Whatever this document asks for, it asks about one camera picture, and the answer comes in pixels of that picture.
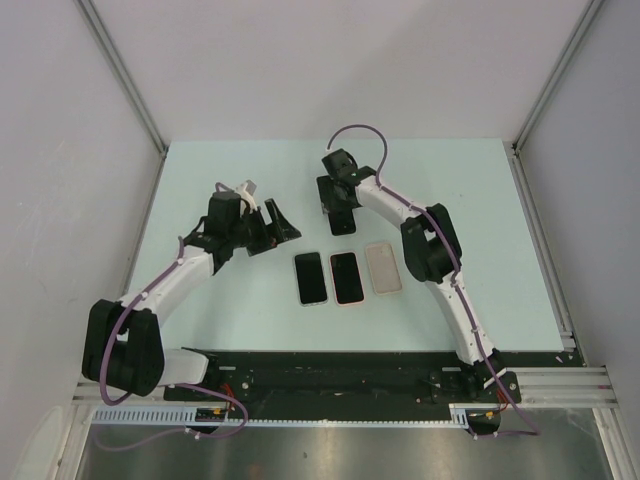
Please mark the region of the beige magsafe phone case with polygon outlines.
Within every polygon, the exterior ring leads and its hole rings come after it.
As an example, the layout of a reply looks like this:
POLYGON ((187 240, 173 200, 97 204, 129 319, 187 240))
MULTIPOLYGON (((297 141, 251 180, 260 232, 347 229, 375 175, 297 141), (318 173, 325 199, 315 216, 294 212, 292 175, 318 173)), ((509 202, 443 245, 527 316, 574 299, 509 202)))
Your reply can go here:
POLYGON ((392 245, 388 242, 369 244, 365 247, 374 293, 379 296, 396 294, 402 290, 392 245))

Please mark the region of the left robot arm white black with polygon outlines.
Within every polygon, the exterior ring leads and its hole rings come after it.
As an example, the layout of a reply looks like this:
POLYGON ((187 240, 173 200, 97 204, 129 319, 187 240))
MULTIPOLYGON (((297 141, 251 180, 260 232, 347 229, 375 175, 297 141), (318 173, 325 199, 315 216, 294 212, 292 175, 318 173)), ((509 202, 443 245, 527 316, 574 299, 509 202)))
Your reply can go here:
POLYGON ((116 406, 132 395, 144 397, 159 386, 185 384, 202 400, 219 392, 221 376, 208 367, 207 355, 164 348, 161 327, 236 250, 255 256, 300 238, 276 202, 268 199, 259 206, 253 191, 253 184, 245 182, 214 192, 206 215, 178 240, 176 258, 158 277, 137 292, 92 306, 81 371, 98 383, 105 404, 116 406))

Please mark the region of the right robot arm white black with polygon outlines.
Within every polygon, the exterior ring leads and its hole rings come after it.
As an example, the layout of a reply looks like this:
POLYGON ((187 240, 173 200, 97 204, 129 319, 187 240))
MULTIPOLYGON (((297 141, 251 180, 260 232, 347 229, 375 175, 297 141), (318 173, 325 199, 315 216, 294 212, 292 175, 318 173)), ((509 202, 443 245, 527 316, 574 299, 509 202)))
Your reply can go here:
POLYGON ((407 270, 432 292, 455 340, 466 370, 461 376, 463 393, 473 401, 486 400, 504 386, 506 367, 466 291, 462 250, 446 207, 420 207, 401 197, 381 184, 373 168, 358 166, 343 149, 328 152, 322 163, 327 174, 317 178, 317 185, 332 233, 353 233, 353 211, 358 208, 373 211, 398 229, 407 270))

